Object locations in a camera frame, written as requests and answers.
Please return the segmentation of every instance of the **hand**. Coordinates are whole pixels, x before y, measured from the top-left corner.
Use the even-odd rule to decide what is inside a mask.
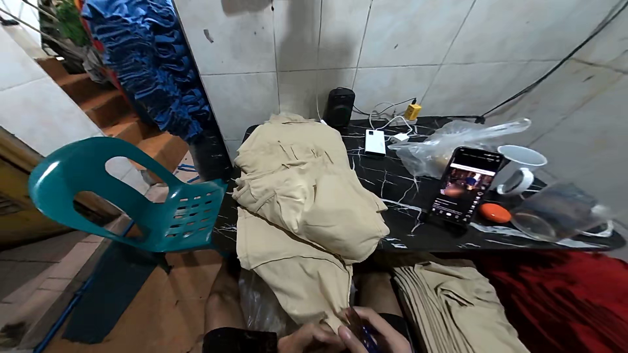
[[[355,312],[360,318],[368,321],[374,329],[379,332],[375,335],[377,346],[387,353],[411,353],[410,343],[390,323],[379,316],[375,310],[371,308],[354,307]],[[351,353],[368,353],[366,348],[360,343],[357,337],[349,330],[348,327],[340,326],[338,335],[347,346]]]
[[[339,353],[345,345],[327,324],[306,323],[295,333],[277,342],[279,353],[324,352]]]

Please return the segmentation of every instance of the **orange object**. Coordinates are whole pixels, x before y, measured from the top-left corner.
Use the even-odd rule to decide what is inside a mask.
[[[484,218],[497,223],[506,223],[512,217],[508,210],[497,204],[483,204],[480,206],[480,214]]]

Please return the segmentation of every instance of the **transparent plastic bag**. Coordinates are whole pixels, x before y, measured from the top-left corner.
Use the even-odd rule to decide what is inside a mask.
[[[298,329],[281,308],[273,290],[255,272],[242,269],[238,287],[248,330],[275,332],[277,337],[284,337]]]
[[[457,147],[495,151],[500,144],[491,139],[520,133],[530,127],[530,124],[530,119],[520,118],[487,128],[469,121],[454,120],[437,129],[423,142],[394,143],[388,148],[396,151],[410,174],[416,177],[440,178]]]

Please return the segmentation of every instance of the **beige cloth pile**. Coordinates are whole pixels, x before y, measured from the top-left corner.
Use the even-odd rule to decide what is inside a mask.
[[[429,353],[527,353],[490,285],[467,260],[394,269],[402,303]]]
[[[351,264],[388,235],[386,206],[364,189],[340,134],[297,115],[271,116],[238,149],[237,254],[296,323],[336,330]]]

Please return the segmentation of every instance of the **blue fabric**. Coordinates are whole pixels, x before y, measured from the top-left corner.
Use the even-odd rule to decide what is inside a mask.
[[[192,142],[212,116],[168,0],[87,0],[104,62],[159,128]]]

